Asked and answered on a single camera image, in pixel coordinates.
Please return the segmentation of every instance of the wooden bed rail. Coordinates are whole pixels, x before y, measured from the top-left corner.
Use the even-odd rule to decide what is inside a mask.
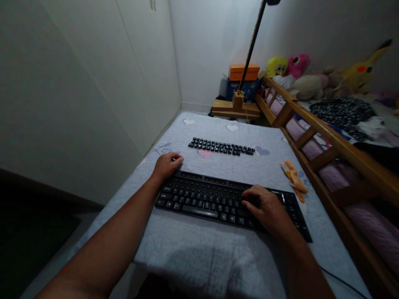
[[[394,274],[362,232],[341,209],[345,205],[359,203],[379,195],[399,207],[399,178],[370,156],[351,145],[325,122],[300,106],[297,103],[298,100],[281,86],[267,77],[263,77],[262,81],[264,88],[261,94],[266,91],[266,88],[268,90],[265,98],[257,95],[256,102],[272,127],[283,131],[370,293],[374,298],[399,298],[399,277]],[[275,92],[272,100],[267,104],[266,99],[273,92],[272,89]],[[270,109],[276,98],[276,93],[286,100],[277,116]],[[296,141],[293,140],[286,129],[286,124],[295,113],[298,113],[310,125]],[[301,149],[317,133],[328,140],[332,147],[309,161]],[[339,156],[344,157],[363,178],[348,187],[331,193],[317,171]]]

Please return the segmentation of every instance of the spongebob plush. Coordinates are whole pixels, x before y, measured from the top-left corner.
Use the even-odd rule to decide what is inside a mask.
[[[273,78],[274,76],[284,76],[288,67],[288,59],[282,57],[273,57],[267,63],[266,76]]]
[[[354,93],[368,93],[370,86],[367,84],[374,73],[374,63],[389,48],[392,39],[387,40],[376,52],[364,62],[359,62],[341,71],[345,83],[352,88]]]

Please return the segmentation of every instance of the pink bed sheet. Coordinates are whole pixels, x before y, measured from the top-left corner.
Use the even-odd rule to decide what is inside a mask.
[[[273,93],[274,91],[270,92],[267,103],[271,101]],[[270,107],[274,115],[280,112],[284,103],[282,98],[276,98]],[[295,116],[287,123],[286,129],[295,141],[305,132],[305,128],[299,124]],[[302,148],[309,160],[313,160],[324,150],[315,138]],[[318,173],[331,192],[349,186],[359,179],[359,174],[353,167],[339,162],[326,165]],[[399,277],[399,230],[369,202],[346,206],[344,210]]]

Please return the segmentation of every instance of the clothing pile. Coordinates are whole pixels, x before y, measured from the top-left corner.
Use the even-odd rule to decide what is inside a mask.
[[[371,138],[358,127],[360,122],[376,115],[371,105],[363,100],[349,97],[324,99],[309,108],[318,118],[345,130],[358,141]]]

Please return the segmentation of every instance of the keyboard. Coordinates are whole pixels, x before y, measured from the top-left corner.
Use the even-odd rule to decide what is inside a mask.
[[[199,150],[209,150],[211,152],[232,154],[233,156],[240,156],[241,154],[247,154],[252,156],[255,152],[255,149],[251,147],[207,140],[197,137],[193,137],[192,141],[188,144],[188,146],[192,148],[197,148]]]
[[[155,206],[174,213],[264,232],[263,226],[241,203],[242,192],[251,187],[235,181],[176,171],[163,184]],[[311,243],[312,238],[294,193],[267,189],[277,195],[305,241]]]

